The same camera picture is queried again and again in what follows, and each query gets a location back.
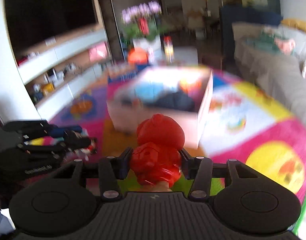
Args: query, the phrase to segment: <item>round black disc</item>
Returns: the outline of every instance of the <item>round black disc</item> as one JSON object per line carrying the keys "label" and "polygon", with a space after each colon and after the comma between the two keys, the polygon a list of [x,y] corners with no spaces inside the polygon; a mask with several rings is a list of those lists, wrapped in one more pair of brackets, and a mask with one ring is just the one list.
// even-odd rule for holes
{"label": "round black disc", "polygon": [[16,194],[9,208],[17,228],[32,235],[58,236],[89,223],[96,199],[68,179],[50,179]]}
{"label": "round black disc", "polygon": [[269,179],[238,179],[214,199],[214,211],[229,227],[249,234],[287,230],[300,215],[298,198]]}

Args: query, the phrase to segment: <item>metal screw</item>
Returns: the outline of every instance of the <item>metal screw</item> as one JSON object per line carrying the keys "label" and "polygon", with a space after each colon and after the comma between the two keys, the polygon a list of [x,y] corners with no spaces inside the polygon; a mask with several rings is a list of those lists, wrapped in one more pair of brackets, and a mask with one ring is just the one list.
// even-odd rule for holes
{"label": "metal screw", "polygon": [[103,196],[106,198],[116,198],[118,195],[119,193],[115,190],[107,190],[103,193]]}
{"label": "metal screw", "polygon": [[203,190],[194,190],[191,192],[193,198],[205,198],[207,196],[206,192]]}

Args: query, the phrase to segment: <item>tv cabinet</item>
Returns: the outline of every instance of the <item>tv cabinet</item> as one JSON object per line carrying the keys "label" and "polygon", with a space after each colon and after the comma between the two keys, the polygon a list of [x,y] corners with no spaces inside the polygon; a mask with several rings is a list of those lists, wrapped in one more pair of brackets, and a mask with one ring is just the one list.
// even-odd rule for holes
{"label": "tv cabinet", "polygon": [[[102,75],[101,64],[112,60],[109,49],[109,55],[104,60],[86,60],[90,47],[102,41],[107,42],[102,21],[92,28],[56,37],[56,40],[56,44],[46,48],[40,44],[30,48],[40,54],[18,67],[10,44],[4,0],[0,0],[0,120],[3,123],[11,120],[51,120]],[[39,80],[47,70],[63,68],[72,59],[79,61],[80,72],[66,76],[59,87],[34,105],[27,92],[28,86]]]}

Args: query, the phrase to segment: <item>red bear toy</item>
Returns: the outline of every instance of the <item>red bear toy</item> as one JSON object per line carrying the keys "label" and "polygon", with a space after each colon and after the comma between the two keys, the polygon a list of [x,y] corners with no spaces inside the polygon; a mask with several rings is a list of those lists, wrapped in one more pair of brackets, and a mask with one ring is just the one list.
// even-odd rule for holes
{"label": "red bear toy", "polygon": [[142,186],[170,188],[181,177],[182,128],[172,118],[155,114],[137,127],[137,147],[130,166]]}

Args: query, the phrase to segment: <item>television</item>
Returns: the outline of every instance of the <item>television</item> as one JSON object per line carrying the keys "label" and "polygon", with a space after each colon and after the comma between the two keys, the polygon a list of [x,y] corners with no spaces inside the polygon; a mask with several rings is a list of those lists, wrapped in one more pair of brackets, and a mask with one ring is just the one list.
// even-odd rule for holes
{"label": "television", "polygon": [[53,36],[97,23],[93,0],[5,0],[15,55]]}

